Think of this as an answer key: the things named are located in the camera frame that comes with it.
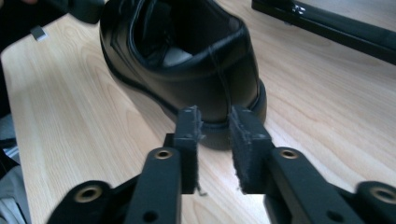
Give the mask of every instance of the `light wood surface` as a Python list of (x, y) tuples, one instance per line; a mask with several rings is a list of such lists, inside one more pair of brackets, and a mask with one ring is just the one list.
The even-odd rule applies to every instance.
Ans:
[[(301, 150), (331, 183), (396, 186), (396, 66), (250, 8), (220, 0), (249, 27), (267, 88), (265, 127)], [(98, 26), (64, 17), (2, 54), (28, 202), (44, 223), (75, 185), (116, 187), (141, 171), (175, 124), (148, 97), (130, 99), (109, 75)], [(199, 147), (206, 197), (183, 196), (183, 223), (269, 223), (262, 195), (238, 189), (230, 151)]]

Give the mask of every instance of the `black metal frame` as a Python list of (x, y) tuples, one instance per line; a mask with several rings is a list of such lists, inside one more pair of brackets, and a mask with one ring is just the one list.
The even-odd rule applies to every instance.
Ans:
[(252, 0), (252, 8), (396, 64), (396, 33), (292, 0)]

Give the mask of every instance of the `shoe opening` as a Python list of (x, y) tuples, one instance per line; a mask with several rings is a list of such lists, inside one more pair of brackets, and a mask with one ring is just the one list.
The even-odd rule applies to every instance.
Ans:
[(143, 0), (134, 44), (153, 66), (183, 63), (241, 24), (212, 0)]

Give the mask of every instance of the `black plastic part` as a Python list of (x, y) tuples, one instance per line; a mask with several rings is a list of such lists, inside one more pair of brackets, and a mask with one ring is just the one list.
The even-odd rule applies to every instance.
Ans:
[(291, 223), (291, 213), (285, 201), (265, 195), (264, 205), (271, 224)]
[(115, 224), (123, 222), (139, 176), (137, 175), (113, 189), (111, 200), (106, 208), (107, 216), (103, 223)]
[(76, 19), (90, 24), (99, 22), (103, 9), (104, 0), (46, 0), (64, 13), (70, 13)]
[(178, 112), (173, 148), (181, 157), (182, 194), (193, 194), (198, 185), (198, 142), (201, 138), (201, 113), (197, 106)]
[(361, 182), (356, 194), (341, 193), (365, 223), (396, 223), (396, 188), (376, 181)]
[(396, 64), (396, 33), (291, 0), (252, 0), (260, 12)]
[(105, 223), (106, 206), (112, 196), (102, 181), (88, 181), (71, 189), (49, 218), (49, 224)]
[(270, 134), (250, 110), (233, 105), (229, 115), (233, 166), (243, 192), (265, 193), (268, 172), (264, 158), (274, 148)]
[(363, 223), (301, 152), (276, 148), (268, 167), (290, 210), (292, 223)]
[(124, 223), (180, 223), (180, 155), (162, 147), (152, 150), (137, 182)]

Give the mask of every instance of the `brass grommet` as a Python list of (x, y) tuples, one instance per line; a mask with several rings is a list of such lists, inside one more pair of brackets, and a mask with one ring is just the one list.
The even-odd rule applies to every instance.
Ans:
[(298, 158), (298, 154), (294, 151), (284, 149), (280, 151), (280, 155), (286, 159), (294, 160)]
[(90, 203), (102, 195), (102, 189), (97, 185), (87, 186), (79, 190), (75, 196), (78, 203)]
[(373, 187), (370, 189), (370, 193), (383, 203), (396, 204), (396, 192), (394, 191), (381, 187)]
[(159, 160), (166, 160), (172, 157), (172, 152), (169, 150), (161, 150), (155, 154), (155, 158)]

